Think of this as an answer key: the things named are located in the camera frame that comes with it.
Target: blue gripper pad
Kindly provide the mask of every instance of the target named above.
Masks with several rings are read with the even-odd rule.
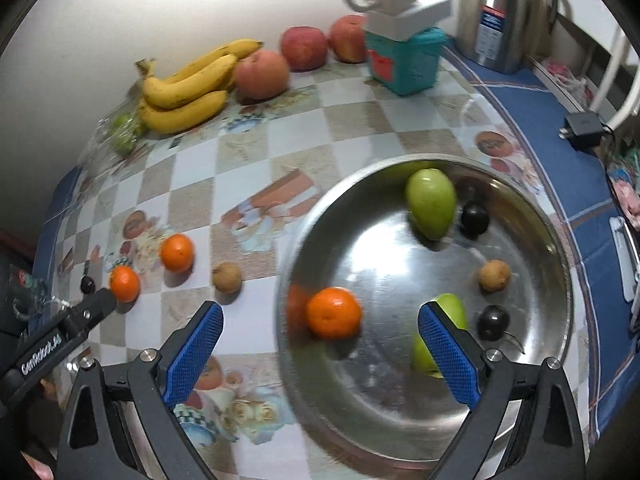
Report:
[[[476,369],[427,303],[418,312],[418,332],[454,398],[473,410],[480,400]]]
[[[209,310],[167,369],[166,388],[162,400],[170,410],[189,397],[220,338],[223,325],[222,307],[211,302]]]

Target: plastic bag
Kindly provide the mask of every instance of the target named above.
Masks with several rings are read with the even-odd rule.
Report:
[[[540,64],[551,74],[556,83],[571,94],[571,97],[573,97],[582,108],[585,110],[589,108],[593,100],[593,93],[588,88],[585,78],[577,78],[564,63],[556,61],[553,58],[544,59]]]
[[[98,122],[78,161],[78,165],[87,170],[88,177],[113,168],[143,145],[146,127],[136,113],[138,99],[131,96]]]

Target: kettle label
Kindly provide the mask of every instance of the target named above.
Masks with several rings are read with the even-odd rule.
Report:
[[[476,38],[476,52],[480,56],[486,56],[491,60],[498,57],[504,20],[504,13],[500,10],[488,6],[482,7]]]

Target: black charger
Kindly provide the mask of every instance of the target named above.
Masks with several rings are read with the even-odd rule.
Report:
[[[575,112],[564,117],[564,127],[560,128],[560,138],[566,139],[574,150],[583,152],[600,145],[602,137],[611,130],[602,124],[596,112]]]

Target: bowl rim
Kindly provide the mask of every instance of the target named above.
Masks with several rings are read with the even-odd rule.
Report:
[[[287,393],[287,397],[289,398],[292,409],[296,413],[296,419],[302,426],[304,426],[305,424],[310,424],[315,430],[318,430],[322,436],[327,438],[331,444],[334,444],[334,446],[339,446],[341,449],[345,449],[348,453],[356,458],[365,459],[369,462],[373,460],[380,465],[391,465],[393,467],[403,469],[424,470],[433,468],[438,463],[438,459],[408,460],[404,458],[384,455],[375,450],[367,449],[353,439],[349,438],[335,426],[333,426],[329,420],[322,416],[322,414],[312,402],[310,402],[308,399],[305,399],[299,388],[289,387],[291,385],[296,386],[297,373],[290,352],[289,339],[287,337],[286,303],[289,288],[291,285],[291,271],[293,270],[294,264],[296,263],[303,243],[305,242],[306,238],[311,232],[311,229],[314,227],[318,219],[324,214],[325,211],[329,209],[329,207],[331,207],[334,202],[336,202],[336,200],[338,200],[345,192],[351,189],[351,187],[355,186],[360,181],[374,175],[375,173],[405,162],[450,162],[460,166],[471,168],[476,171],[480,171],[481,173],[485,173],[491,178],[498,180],[513,192],[517,193],[517,195],[519,195],[533,209],[538,218],[545,225],[546,230],[548,231],[554,242],[556,255],[560,258],[562,274],[564,275],[564,284],[566,289],[566,306],[569,312],[566,324],[564,326],[564,332],[562,334],[562,345],[560,347],[560,351],[557,355],[553,356],[559,359],[563,364],[568,352],[572,327],[574,323],[574,293],[568,259],[564,252],[562,241],[553,224],[551,223],[548,215],[546,215],[546,213],[542,211],[537,203],[533,202],[533,200],[530,199],[529,196],[527,196],[526,192],[514,186],[514,184],[510,182],[503,174],[495,171],[493,168],[485,164],[481,164],[480,162],[477,162],[465,156],[447,155],[446,153],[412,153],[409,155],[395,156],[392,158],[386,158],[384,160],[374,162],[352,173],[350,176],[342,179],[338,184],[327,191],[312,207],[309,213],[306,214],[305,218],[297,228],[287,247],[287,252],[282,263],[282,268],[280,269],[280,272],[278,274],[278,285],[276,287],[275,298],[276,311],[274,328],[276,333],[276,342],[278,345],[276,350],[276,354],[278,357],[278,368],[280,370],[282,383],[285,386],[284,389]],[[490,452],[489,456],[491,456],[492,452],[495,452],[494,450],[497,449],[497,445],[500,446],[503,441],[507,439],[514,425],[515,416],[513,417],[513,422],[505,430],[496,435],[494,446],[492,447],[492,451]]]

